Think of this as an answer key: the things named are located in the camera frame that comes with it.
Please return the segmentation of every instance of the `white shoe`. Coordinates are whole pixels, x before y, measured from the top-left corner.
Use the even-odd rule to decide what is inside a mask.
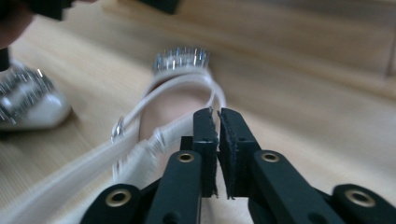
[[[0,131],[53,128],[70,110],[64,95],[39,69],[12,62],[0,72]]]
[[[98,194],[116,183],[142,189],[155,178],[158,154],[192,135],[192,115],[201,108],[225,107],[221,87],[207,68],[204,49],[177,48],[157,57],[155,78],[133,111],[113,129],[105,142],[49,176],[4,211],[3,223],[79,223]],[[109,180],[73,204],[66,216],[56,212],[113,165]]]

